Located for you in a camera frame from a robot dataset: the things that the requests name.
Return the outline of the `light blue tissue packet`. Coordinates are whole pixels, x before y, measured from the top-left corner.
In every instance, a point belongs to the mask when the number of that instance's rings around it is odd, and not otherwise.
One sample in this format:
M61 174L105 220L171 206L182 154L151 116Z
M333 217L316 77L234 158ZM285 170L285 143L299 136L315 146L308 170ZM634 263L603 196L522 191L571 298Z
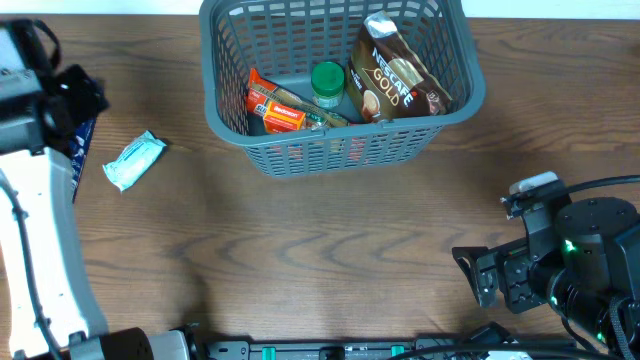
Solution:
M125 147L119 157L102 166L107 179L124 192L154 164L166 147L150 131L145 131Z

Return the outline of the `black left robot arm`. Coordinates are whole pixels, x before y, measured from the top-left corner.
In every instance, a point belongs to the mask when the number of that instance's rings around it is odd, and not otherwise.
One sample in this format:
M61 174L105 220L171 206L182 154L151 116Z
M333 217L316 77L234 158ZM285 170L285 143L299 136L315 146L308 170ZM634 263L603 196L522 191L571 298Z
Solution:
M85 269L73 201L108 102L38 19L1 23L1 252L14 359L195 359L191 330L112 332Z

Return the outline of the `orange spaghetti pasta packet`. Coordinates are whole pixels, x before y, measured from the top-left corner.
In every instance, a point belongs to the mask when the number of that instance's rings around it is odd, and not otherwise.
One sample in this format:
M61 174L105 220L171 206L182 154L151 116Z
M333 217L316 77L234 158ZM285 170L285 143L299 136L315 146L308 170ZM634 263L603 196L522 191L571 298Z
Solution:
M306 114L306 121L300 130L328 130L354 126L338 113L326 110L315 103L305 100L295 93L262 78L259 72L252 68L249 74L248 94L246 96L247 111L262 118L269 101L275 101Z

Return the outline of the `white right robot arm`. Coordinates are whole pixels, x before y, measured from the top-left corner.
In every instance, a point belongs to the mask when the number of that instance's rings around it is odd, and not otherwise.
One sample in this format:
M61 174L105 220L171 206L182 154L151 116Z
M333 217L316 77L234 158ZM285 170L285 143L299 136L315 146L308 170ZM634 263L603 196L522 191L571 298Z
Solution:
M636 175L567 186L553 172L520 180L502 198L524 237L488 248L455 247L453 259L476 302L501 293L510 312L547 304L624 359L639 356L639 212L616 197L572 194L638 182Z

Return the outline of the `Kleenex tissue multipack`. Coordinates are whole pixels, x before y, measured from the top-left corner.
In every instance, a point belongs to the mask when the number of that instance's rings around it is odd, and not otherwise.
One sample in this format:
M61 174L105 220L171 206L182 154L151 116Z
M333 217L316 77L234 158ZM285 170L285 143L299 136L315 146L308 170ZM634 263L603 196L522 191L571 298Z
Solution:
M80 179L84 169L84 165L88 156L91 140L96 125L95 119L87 120L82 123L74 133L74 137L70 142L71 149L71 168L72 168L72 201L75 201Z

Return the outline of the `green lid glass jar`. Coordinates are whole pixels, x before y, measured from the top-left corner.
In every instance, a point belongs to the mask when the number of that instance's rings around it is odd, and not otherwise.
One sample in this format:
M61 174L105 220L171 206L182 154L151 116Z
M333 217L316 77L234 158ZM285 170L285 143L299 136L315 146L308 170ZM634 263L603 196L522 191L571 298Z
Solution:
M313 102L324 109L336 108L343 100L345 73L335 62L322 62L312 69Z

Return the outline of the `brown Nescafe Gold coffee bag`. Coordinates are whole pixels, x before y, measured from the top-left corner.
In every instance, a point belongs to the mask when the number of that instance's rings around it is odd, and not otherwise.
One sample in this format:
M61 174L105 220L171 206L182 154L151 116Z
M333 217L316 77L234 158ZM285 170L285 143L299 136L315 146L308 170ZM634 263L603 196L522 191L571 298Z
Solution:
M364 20L345 66L345 81L364 123L444 115L451 103L384 11Z

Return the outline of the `orange Redoxon box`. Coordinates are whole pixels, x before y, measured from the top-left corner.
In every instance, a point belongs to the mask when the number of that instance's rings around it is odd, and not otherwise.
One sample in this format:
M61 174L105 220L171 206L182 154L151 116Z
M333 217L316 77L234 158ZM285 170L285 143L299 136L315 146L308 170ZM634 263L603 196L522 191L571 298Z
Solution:
M306 114L275 101L269 101L263 116L267 133L286 133L300 130L306 121Z

